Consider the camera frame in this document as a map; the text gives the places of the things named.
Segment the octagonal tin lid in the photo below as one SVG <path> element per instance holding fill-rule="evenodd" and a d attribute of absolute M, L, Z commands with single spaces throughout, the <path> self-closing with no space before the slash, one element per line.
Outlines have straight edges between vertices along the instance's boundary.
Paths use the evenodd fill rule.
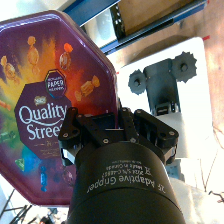
<path fill-rule="evenodd" d="M 75 167 L 57 135 L 68 107 L 117 114 L 115 70 L 66 14 L 0 23 L 0 172 L 31 203 L 69 205 Z"/>

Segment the candy illustration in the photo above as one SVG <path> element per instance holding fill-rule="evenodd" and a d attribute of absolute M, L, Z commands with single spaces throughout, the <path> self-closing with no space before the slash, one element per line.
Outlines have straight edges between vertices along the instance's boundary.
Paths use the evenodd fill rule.
<path fill-rule="evenodd" d="M 3 56 L 1 59 L 1 65 L 4 68 L 5 76 L 9 80 L 13 80 L 16 84 L 19 84 L 19 79 L 16 77 L 16 71 L 12 64 L 7 62 L 7 57 Z"/>
<path fill-rule="evenodd" d="M 64 167 L 63 169 L 63 174 L 62 177 L 65 181 L 65 183 L 67 183 L 70 187 L 74 187 L 74 181 L 73 181 L 73 177 L 71 172 L 69 172 L 66 167 Z"/>
<path fill-rule="evenodd" d="M 64 50 L 65 50 L 65 52 L 60 56 L 59 62 L 60 62 L 61 68 L 63 70 L 67 70 L 67 69 L 69 69 L 69 67 L 71 65 L 70 53 L 73 51 L 73 48 L 70 44 L 65 43 Z"/>
<path fill-rule="evenodd" d="M 30 45 L 30 48 L 27 53 L 27 59 L 29 63 L 33 66 L 32 72 L 34 75 L 39 75 L 40 69 L 37 66 L 37 63 L 39 61 L 39 53 L 38 50 L 34 47 L 34 44 L 36 43 L 36 38 L 33 36 L 30 36 L 28 38 L 27 43 Z"/>
<path fill-rule="evenodd" d="M 100 86 L 100 80 L 97 76 L 93 76 L 92 81 L 85 82 L 81 87 L 81 91 L 75 91 L 75 98 L 78 102 L 82 100 L 82 96 L 87 97 L 93 92 L 94 88 Z"/>
<path fill-rule="evenodd" d="M 42 190 L 43 192 L 46 192 L 46 191 L 47 191 L 47 189 L 46 189 L 46 186 L 47 186 L 46 167 L 45 167 L 45 166 L 42 166 L 42 167 L 40 168 L 40 170 L 41 170 L 41 174 L 40 174 L 40 182 L 41 182 L 41 185 L 42 185 L 41 190 Z"/>
<path fill-rule="evenodd" d="M 8 111 L 11 110 L 11 106 L 3 101 L 0 100 L 0 106 L 6 108 Z"/>
<path fill-rule="evenodd" d="M 25 170 L 25 161 L 24 159 L 17 159 L 15 160 L 16 165 L 20 168 L 20 170 Z"/>
<path fill-rule="evenodd" d="M 0 134 L 0 143 L 8 141 L 8 140 L 12 140 L 16 137 L 15 133 L 13 131 L 11 132 L 4 132 L 2 134 Z"/>

